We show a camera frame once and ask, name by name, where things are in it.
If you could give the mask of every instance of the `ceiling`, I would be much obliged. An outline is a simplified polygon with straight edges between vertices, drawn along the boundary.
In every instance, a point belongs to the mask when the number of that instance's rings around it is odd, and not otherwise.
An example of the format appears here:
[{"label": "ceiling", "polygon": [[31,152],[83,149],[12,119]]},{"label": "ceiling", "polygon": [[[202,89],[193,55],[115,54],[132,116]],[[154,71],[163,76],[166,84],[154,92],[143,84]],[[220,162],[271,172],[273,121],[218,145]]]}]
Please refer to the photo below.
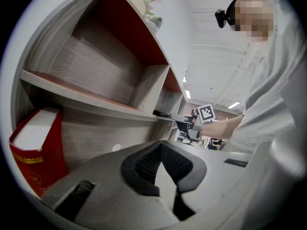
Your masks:
[{"label": "ceiling", "polygon": [[[232,0],[187,0],[195,36],[184,88],[188,102],[211,103],[216,109],[241,113],[254,68],[264,56],[264,45],[252,43],[229,25],[220,29],[214,13],[226,10]],[[241,102],[233,109],[227,107]]]}]

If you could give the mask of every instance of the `fluorescent light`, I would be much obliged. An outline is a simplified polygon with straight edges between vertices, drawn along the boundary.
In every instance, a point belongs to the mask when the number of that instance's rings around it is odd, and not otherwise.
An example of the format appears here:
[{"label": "fluorescent light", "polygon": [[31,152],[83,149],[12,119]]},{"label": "fluorescent light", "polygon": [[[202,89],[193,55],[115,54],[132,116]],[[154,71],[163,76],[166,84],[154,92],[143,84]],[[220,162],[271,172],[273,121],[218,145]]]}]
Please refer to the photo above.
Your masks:
[{"label": "fluorescent light", "polygon": [[228,109],[234,108],[236,105],[239,105],[241,102],[236,102],[228,107]]},{"label": "fluorescent light", "polygon": [[187,94],[187,98],[188,98],[188,99],[191,99],[190,91],[186,90],[186,94]]}]

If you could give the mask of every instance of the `white vase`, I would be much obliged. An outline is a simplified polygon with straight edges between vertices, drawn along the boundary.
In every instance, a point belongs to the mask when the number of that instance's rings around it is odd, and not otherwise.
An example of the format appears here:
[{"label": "white vase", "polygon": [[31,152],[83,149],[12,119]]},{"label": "white vase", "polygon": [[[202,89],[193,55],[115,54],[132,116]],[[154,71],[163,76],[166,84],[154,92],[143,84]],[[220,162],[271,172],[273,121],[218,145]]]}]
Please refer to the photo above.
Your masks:
[{"label": "white vase", "polygon": [[143,0],[130,0],[136,9],[141,13],[143,16],[146,12],[146,6]]}]

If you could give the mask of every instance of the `book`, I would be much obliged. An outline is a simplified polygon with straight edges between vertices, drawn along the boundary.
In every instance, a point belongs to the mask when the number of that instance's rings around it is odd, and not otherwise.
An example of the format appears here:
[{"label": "book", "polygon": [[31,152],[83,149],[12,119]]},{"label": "book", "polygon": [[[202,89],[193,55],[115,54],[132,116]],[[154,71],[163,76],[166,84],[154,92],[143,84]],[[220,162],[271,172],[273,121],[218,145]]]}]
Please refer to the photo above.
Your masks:
[{"label": "book", "polygon": [[59,109],[38,109],[17,126],[9,140],[18,168],[39,197],[68,174],[62,150],[61,122]]}]

